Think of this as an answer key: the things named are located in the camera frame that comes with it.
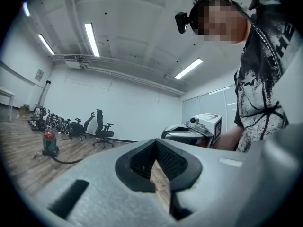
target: office chair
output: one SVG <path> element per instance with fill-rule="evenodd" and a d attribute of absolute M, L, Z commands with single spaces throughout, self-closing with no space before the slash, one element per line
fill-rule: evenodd
<path fill-rule="evenodd" d="M 95 112 L 92 112 L 92 113 L 90 114 L 90 118 L 84 123 L 84 126 L 80 124 L 81 119 L 75 118 L 75 120 L 76 120 L 77 122 L 72 122 L 72 123 L 71 123 L 71 132 L 70 132 L 70 134 L 69 134 L 70 139 L 72 139 L 72 136 L 79 136 L 79 138 L 80 138 L 81 140 L 83 140 L 82 137 L 81 137 L 81 135 L 85 136 L 85 138 L 86 138 L 85 132 L 86 132 L 86 130 L 87 130 L 87 127 L 88 127 L 88 125 L 89 125 L 89 122 L 90 122 L 94 117 L 96 117 L 96 116 L 95 116 Z"/>
<path fill-rule="evenodd" d="M 97 109 L 97 129 L 96 129 L 96 137 L 100 138 L 96 142 L 93 143 L 93 146 L 98 143 L 103 143 L 103 149 L 105 148 L 105 143 L 108 143 L 112 145 L 112 148 L 114 147 L 114 144 L 108 141 L 108 138 L 114 136 L 114 132 L 108 131 L 110 126 L 113 125 L 112 123 L 108 123 L 107 125 L 103 125 L 103 115 L 102 110 Z"/>

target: printed graphic shirt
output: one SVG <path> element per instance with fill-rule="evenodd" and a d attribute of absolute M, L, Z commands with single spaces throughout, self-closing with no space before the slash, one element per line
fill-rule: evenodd
<path fill-rule="evenodd" d="M 287 12 L 282 5 L 266 5 L 252 20 L 272 43 L 284 73 L 302 43 L 300 34 L 287 22 Z M 284 112 L 272 91 L 280 79 L 277 67 L 253 27 L 243 50 L 241 66 L 235 74 L 238 96 L 235 123 L 245 128 L 237 151 L 247 152 L 253 142 L 282 127 Z"/>

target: white device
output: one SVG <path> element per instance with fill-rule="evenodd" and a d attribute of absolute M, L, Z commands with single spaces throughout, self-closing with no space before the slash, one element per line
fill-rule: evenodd
<path fill-rule="evenodd" d="M 164 129 L 161 138 L 189 145 L 200 145 L 208 140 L 211 148 L 221 134 L 222 117 L 213 113 L 203 113 L 190 118 L 185 124 L 174 124 Z"/>
<path fill-rule="evenodd" d="M 210 146 L 216 142 L 221 134 L 222 117 L 213 113 L 203 113 L 191 117 L 185 125 L 208 137 L 211 133 L 213 138 L 210 140 Z"/>

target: pipe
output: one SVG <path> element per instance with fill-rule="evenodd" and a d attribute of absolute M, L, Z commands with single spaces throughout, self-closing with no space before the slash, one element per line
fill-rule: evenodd
<path fill-rule="evenodd" d="M 49 141 L 46 142 L 46 152 L 47 154 L 56 162 L 60 163 L 60 164 L 65 164 L 65 165 L 69 165 L 69 164 L 75 164 L 75 163 L 78 163 L 80 162 L 81 160 L 83 159 L 79 159 L 79 160 L 76 160 L 76 161 L 68 161 L 68 162 L 65 162 L 65 161 L 60 161 L 58 160 L 56 157 L 53 156 L 52 152 L 50 152 L 49 150 L 49 147 L 50 147 L 51 143 Z"/>
<path fill-rule="evenodd" d="M 104 68 L 98 68 L 97 69 L 97 68 L 92 68 L 92 67 L 88 67 L 88 66 L 83 66 L 83 68 L 86 69 L 86 70 L 93 70 L 93 71 L 97 71 L 97 72 L 102 72 L 102 73 L 105 73 L 105 74 L 109 74 L 111 76 L 115 76 L 115 77 L 123 78 L 123 79 L 126 79 L 126 80 L 134 81 L 134 82 L 137 82 L 137 83 L 145 84 L 145 85 L 148 85 L 148 86 L 151 86 L 151 87 L 156 87 L 156 88 L 159 88 L 159 89 L 162 89 L 162 90 L 165 90 L 165 91 L 169 91 L 169 92 L 172 92 L 172 93 L 175 93 L 175 94 L 178 94 L 178 95 L 184 95 L 185 94 L 185 92 L 179 91 L 179 90 L 174 89 L 172 87 L 168 87 L 168 86 L 156 83 L 156 82 L 152 82 L 152 81 L 149 81 L 149 80 L 145 80 L 145 79 L 142 79 L 142 78 L 131 76 L 129 74 L 125 74 L 125 73 L 122 73 L 122 72 L 109 70 L 109 69 L 104 69 Z"/>
<path fill-rule="evenodd" d="M 111 63 L 111 64 L 117 64 L 117 63 L 120 63 L 122 65 L 125 65 L 125 64 L 128 64 L 130 66 L 136 66 L 136 67 L 141 67 L 141 68 L 144 68 L 146 70 L 152 70 L 154 72 L 157 72 L 161 75 L 163 74 L 166 74 L 167 78 L 169 80 L 173 80 L 173 81 L 182 81 L 182 82 L 185 82 L 187 84 L 190 85 L 189 82 L 183 80 L 183 79 L 176 79 L 174 76 L 170 75 L 170 74 L 167 74 L 163 71 L 160 71 L 160 70 L 157 70 L 157 69 L 154 69 L 154 68 L 150 68 L 150 67 L 147 67 L 147 66 L 143 66 L 143 65 L 139 65 L 137 63 L 133 63 L 133 62 L 129 62 L 129 61 L 123 61 L 123 60 L 120 60 L 120 59 L 115 59 L 115 58 L 110 58 L 110 57 L 105 57 L 105 56 L 100 56 L 100 57 L 94 57 L 92 55 L 81 55 L 81 54 L 64 54 L 64 55 L 72 55 L 72 56 L 80 56 L 80 57 L 85 57 L 85 59 L 89 59 L 90 61 L 98 61 L 98 62 L 105 62 L 105 63 Z M 64 55 L 55 55 L 53 56 L 56 60 L 59 60 L 59 59 L 64 59 L 63 56 Z"/>
<path fill-rule="evenodd" d="M 227 124 L 228 124 L 228 118 L 227 118 L 227 107 L 226 107 L 226 96 L 225 96 L 225 90 L 223 91 L 224 95 L 224 105 L 225 105 L 225 119 L 226 119 L 226 126 L 225 126 L 225 132 L 227 132 Z"/>

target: black office chair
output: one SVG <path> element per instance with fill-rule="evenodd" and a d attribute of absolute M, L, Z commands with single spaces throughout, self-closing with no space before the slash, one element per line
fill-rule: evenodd
<path fill-rule="evenodd" d="M 114 132 L 108 131 L 112 123 L 108 123 L 107 125 L 103 125 L 103 115 L 102 110 L 97 109 L 97 129 L 96 129 L 96 137 L 100 138 L 96 142 L 93 143 L 93 146 L 98 143 L 103 143 L 103 149 L 105 148 L 105 143 L 112 145 L 112 148 L 114 147 L 114 144 L 108 141 L 108 138 L 114 136 Z"/>
<path fill-rule="evenodd" d="M 88 125 L 89 125 L 89 122 L 90 122 L 94 117 L 96 117 L 96 116 L 95 116 L 95 112 L 92 112 L 90 115 L 91 115 L 90 118 L 84 123 L 84 126 L 80 124 L 81 119 L 75 118 L 75 120 L 76 120 L 77 122 L 72 122 L 72 123 L 71 123 L 71 132 L 70 132 L 70 134 L 69 134 L 70 139 L 72 139 L 72 136 L 79 136 L 80 139 L 83 140 L 82 137 L 81 137 L 81 135 L 85 136 L 85 138 L 86 138 L 85 132 L 86 132 L 86 130 L 87 130 L 87 127 L 88 127 Z"/>

